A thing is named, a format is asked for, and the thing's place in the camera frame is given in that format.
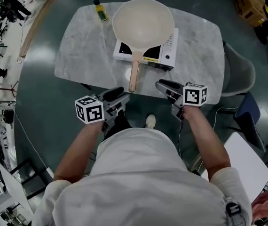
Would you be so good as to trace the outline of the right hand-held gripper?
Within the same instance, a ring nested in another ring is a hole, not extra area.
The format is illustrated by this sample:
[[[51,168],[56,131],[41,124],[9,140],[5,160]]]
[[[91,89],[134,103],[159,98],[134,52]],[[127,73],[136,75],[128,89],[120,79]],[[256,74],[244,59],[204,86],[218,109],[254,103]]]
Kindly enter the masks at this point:
[[[172,101],[172,115],[182,121],[183,107],[201,107],[207,102],[207,86],[188,83],[186,86],[174,81],[160,79],[156,88]]]

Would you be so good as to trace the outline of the person's left forearm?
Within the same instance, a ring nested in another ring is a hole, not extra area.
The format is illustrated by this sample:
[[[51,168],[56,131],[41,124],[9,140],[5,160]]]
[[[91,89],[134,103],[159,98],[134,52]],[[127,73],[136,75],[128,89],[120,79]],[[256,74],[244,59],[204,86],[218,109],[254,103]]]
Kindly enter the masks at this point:
[[[54,181],[65,180],[75,183],[83,178],[89,156],[96,145],[102,126],[102,121],[84,126],[55,169]]]

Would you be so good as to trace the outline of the cream frying pan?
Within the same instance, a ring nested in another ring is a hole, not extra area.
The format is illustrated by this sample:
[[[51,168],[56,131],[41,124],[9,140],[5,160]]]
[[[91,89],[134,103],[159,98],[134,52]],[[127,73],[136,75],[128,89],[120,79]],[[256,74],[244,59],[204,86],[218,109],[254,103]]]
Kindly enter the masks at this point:
[[[130,0],[122,4],[112,18],[116,38],[132,52],[128,90],[136,91],[140,62],[144,53],[163,45],[173,33],[175,24],[167,6],[156,0]]]

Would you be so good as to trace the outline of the cardboard box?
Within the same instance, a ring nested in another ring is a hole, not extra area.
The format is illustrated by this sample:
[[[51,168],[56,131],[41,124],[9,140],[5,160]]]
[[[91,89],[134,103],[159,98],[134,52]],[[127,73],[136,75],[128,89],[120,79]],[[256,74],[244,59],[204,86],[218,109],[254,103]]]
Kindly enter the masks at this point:
[[[262,25],[266,20],[265,0],[234,0],[238,15],[252,27]]]

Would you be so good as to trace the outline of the person's right forearm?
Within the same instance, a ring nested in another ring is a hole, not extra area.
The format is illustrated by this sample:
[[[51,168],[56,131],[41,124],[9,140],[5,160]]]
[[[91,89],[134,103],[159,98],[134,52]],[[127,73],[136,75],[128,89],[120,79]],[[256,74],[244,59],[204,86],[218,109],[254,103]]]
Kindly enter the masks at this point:
[[[231,166],[229,155],[199,107],[185,105],[183,116],[188,121],[195,138],[208,178],[223,168]]]

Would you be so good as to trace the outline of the grey marble table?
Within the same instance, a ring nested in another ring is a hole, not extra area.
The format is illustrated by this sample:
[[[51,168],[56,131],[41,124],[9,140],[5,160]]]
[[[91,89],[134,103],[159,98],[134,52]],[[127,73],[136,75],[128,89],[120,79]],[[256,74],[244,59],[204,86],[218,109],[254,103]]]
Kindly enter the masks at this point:
[[[196,15],[172,8],[179,38],[175,67],[167,72],[141,65],[136,94],[163,97],[155,83],[160,79],[208,87],[207,103],[219,102],[224,79],[224,48],[219,27]],[[55,76],[91,86],[128,89],[131,63],[116,60],[117,39],[111,21],[101,22],[94,5],[80,7],[60,44]]]

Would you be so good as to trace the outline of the person in white coat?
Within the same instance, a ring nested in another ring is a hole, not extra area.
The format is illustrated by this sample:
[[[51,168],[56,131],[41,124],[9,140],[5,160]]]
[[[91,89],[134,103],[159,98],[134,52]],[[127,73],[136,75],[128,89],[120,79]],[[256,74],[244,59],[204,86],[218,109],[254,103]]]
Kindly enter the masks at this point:
[[[250,226],[248,214],[202,212],[181,198],[188,171],[171,140],[131,128],[100,143],[90,175],[50,183],[32,226]]]

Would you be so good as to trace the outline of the white table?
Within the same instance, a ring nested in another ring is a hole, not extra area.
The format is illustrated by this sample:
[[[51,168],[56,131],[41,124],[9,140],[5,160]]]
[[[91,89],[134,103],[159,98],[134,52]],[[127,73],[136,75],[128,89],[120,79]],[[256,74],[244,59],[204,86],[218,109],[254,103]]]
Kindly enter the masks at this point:
[[[226,203],[234,202],[248,214],[251,221],[251,203],[268,181],[268,168],[236,132],[226,141],[225,149],[231,166],[216,172],[211,179],[181,174],[181,198],[202,212],[225,214]]]

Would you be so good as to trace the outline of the yellow oil bottle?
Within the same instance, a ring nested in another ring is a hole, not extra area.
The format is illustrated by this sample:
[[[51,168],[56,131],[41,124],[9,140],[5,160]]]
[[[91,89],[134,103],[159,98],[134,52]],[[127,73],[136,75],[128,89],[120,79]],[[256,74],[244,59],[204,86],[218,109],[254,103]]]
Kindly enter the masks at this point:
[[[109,19],[108,19],[107,15],[106,15],[106,12],[104,10],[103,5],[100,3],[100,1],[99,0],[94,0],[93,3],[95,5],[95,10],[96,10],[100,20],[102,22],[108,21]]]

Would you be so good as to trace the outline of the person's black trousers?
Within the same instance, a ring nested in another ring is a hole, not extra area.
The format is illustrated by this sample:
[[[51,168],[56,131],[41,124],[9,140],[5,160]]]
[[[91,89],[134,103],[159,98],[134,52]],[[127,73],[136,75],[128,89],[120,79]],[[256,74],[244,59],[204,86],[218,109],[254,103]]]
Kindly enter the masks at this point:
[[[130,129],[131,125],[129,124],[126,116],[125,109],[121,109],[118,111],[118,114],[114,120],[114,125],[110,128],[106,133],[104,133],[104,140],[110,138],[116,133],[119,133],[123,130]]]

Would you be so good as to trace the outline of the grey chair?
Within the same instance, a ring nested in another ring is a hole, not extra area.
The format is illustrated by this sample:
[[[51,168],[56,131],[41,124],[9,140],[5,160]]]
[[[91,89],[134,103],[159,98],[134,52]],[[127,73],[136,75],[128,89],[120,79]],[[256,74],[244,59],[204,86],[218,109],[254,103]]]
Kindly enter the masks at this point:
[[[248,92],[256,80],[253,63],[238,54],[226,42],[223,42],[223,48],[225,65],[221,97],[231,97]]]

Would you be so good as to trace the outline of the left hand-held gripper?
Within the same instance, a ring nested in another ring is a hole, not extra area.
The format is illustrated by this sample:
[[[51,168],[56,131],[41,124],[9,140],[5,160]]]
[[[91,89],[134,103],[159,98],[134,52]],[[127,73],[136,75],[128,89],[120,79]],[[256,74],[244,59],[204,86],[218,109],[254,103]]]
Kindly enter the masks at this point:
[[[105,91],[99,98],[85,96],[75,100],[77,118],[86,125],[102,122],[102,132],[107,133],[114,126],[118,112],[130,101],[129,94],[119,97],[123,92],[123,87],[116,87]]]

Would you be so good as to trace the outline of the white portable induction cooktop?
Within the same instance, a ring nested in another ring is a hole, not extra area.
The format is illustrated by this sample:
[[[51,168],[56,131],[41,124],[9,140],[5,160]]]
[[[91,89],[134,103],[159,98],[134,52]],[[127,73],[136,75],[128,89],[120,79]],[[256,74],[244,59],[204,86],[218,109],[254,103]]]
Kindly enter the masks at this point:
[[[170,71],[175,67],[176,52],[178,45],[179,29],[174,28],[173,33],[165,44],[148,49],[142,59],[141,63],[148,66],[161,69],[163,71]],[[116,60],[132,61],[131,49],[121,41],[117,40],[113,52],[113,58]]]

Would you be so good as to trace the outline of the long wooden plank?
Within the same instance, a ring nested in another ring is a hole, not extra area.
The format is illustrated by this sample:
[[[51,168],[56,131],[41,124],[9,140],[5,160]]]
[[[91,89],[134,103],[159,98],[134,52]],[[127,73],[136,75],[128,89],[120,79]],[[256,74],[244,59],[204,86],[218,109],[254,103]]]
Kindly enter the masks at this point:
[[[29,47],[31,45],[31,42],[35,36],[35,33],[40,27],[40,24],[42,23],[42,20],[47,16],[47,13],[51,7],[51,5],[54,3],[55,0],[47,0],[42,7],[38,10],[38,13],[34,16],[34,20],[31,23],[31,27],[29,28],[29,31],[22,42],[20,52],[18,55],[17,62],[20,64],[25,60],[26,54],[29,50]]]

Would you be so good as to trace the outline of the white panel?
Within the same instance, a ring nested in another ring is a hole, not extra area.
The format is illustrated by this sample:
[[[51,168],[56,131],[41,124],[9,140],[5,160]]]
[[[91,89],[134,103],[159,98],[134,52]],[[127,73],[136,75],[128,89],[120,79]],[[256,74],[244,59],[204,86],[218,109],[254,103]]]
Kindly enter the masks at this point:
[[[33,215],[33,210],[28,202],[22,184],[13,177],[0,163],[0,173],[4,180],[4,184],[11,197],[20,203],[23,208]]]

